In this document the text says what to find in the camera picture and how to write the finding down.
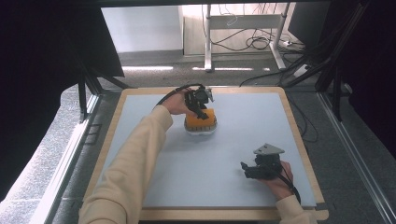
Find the white board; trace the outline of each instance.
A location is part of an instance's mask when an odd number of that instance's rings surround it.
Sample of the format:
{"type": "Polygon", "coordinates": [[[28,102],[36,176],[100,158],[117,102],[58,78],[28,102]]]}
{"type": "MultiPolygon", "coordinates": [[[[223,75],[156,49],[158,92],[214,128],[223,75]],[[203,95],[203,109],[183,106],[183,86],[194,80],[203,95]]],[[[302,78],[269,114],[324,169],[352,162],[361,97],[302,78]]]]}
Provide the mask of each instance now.
{"type": "MultiPolygon", "coordinates": [[[[134,126],[162,97],[127,96],[104,170],[134,126]]],[[[269,189],[257,180],[246,179],[240,165],[241,161],[254,165],[253,150],[265,143],[286,151],[280,157],[291,165],[302,206],[316,206],[279,95],[217,93],[214,98],[215,102],[207,105],[215,109],[218,120],[211,135],[189,135],[184,129],[185,117],[173,116],[174,124],[167,132],[144,207],[274,207],[276,199],[269,189]]]]}

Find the wooden border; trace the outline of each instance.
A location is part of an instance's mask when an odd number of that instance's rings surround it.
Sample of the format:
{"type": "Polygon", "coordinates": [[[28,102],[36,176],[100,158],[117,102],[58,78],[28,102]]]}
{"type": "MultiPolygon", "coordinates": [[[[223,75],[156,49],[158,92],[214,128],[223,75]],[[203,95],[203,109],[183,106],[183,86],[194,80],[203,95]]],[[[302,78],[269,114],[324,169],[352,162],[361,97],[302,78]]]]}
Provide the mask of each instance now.
{"type": "MultiPolygon", "coordinates": [[[[107,153],[119,123],[120,115],[128,95],[134,94],[166,94],[175,88],[142,88],[142,89],[128,89],[124,90],[120,96],[116,111],[110,126],[107,131],[105,142],[102,146],[98,161],[92,173],[91,181],[87,187],[84,199],[92,194],[97,180],[102,172],[107,153]]],[[[212,92],[216,98],[216,93],[264,93],[275,92],[278,93],[285,109],[291,131],[294,136],[297,148],[303,161],[305,171],[307,173],[309,182],[311,184],[315,200],[317,204],[324,204],[324,198],[321,193],[317,178],[311,165],[311,161],[306,153],[304,142],[300,136],[294,116],[292,114],[288,98],[283,89],[279,87],[212,87],[212,92]]],[[[329,211],[307,209],[312,213],[317,220],[325,220],[329,217],[329,211]]],[[[274,220],[280,219],[277,210],[274,209],[143,209],[140,215],[141,220],[274,220]]]]}

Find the hand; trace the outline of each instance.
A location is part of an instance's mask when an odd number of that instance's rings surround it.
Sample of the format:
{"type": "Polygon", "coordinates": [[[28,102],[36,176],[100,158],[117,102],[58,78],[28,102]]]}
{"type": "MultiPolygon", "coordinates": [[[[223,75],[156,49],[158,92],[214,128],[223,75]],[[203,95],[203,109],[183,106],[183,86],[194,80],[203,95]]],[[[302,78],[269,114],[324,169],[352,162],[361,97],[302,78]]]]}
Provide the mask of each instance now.
{"type": "Polygon", "coordinates": [[[169,113],[173,115],[179,115],[179,114],[187,114],[191,115],[194,117],[197,117],[197,115],[190,111],[184,102],[184,93],[187,91],[190,91],[191,89],[186,89],[179,91],[178,93],[173,94],[171,97],[166,99],[162,105],[168,109],[169,113]]]}
{"type": "MultiPolygon", "coordinates": [[[[291,168],[290,168],[290,164],[288,162],[285,161],[281,161],[280,162],[283,166],[283,170],[282,170],[282,175],[285,176],[287,179],[290,179],[290,181],[293,181],[293,173],[291,172],[291,168]]],[[[290,190],[290,188],[288,187],[288,185],[286,185],[285,182],[283,182],[281,179],[279,179],[278,177],[276,179],[272,179],[272,180],[264,180],[264,179],[260,179],[260,182],[264,183],[270,190],[271,192],[276,196],[277,200],[282,200],[286,197],[289,197],[290,195],[292,195],[292,191],[290,190]]]]}

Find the person's arm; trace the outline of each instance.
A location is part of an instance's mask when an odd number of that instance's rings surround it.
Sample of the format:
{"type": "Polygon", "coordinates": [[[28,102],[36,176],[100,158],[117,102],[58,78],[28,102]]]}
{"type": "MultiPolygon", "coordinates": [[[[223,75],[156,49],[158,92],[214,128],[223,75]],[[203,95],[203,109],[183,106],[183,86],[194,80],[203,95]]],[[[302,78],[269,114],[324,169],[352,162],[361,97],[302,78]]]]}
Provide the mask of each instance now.
{"type": "Polygon", "coordinates": [[[194,115],[178,93],[156,105],[134,128],[102,182],[79,211],[78,223],[138,223],[155,162],[172,125],[171,114],[194,115]]]}
{"type": "MultiPolygon", "coordinates": [[[[293,180],[293,174],[291,172],[290,164],[282,161],[284,170],[282,175],[293,180]]],[[[274,180],[260,180],[262,183],[268,186],[272,193],[276,196],[276,208],[280,215],[280,224],[313,224],[317,223],[315,217],[305,212],[300,206],[295,195],[289,187],[279,178],[274,180]]]]}

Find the orange object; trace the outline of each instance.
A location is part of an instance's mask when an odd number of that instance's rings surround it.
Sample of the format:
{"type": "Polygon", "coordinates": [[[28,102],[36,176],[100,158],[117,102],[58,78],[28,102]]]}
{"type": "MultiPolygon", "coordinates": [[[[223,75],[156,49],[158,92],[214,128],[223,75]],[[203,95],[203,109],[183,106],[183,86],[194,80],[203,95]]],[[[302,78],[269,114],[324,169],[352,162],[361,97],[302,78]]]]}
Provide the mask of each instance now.
{"type": "Polygon", "coordinates": [[[205,127],[213,127],[216,125],[216,117],[215,110],[213,108],[203,109],[204,113],[206,113],[209,118],[208,119],[198,119],[190,115],[186,115],[186,128],[195,129],[195,128],[205,128],[205,127]]]}

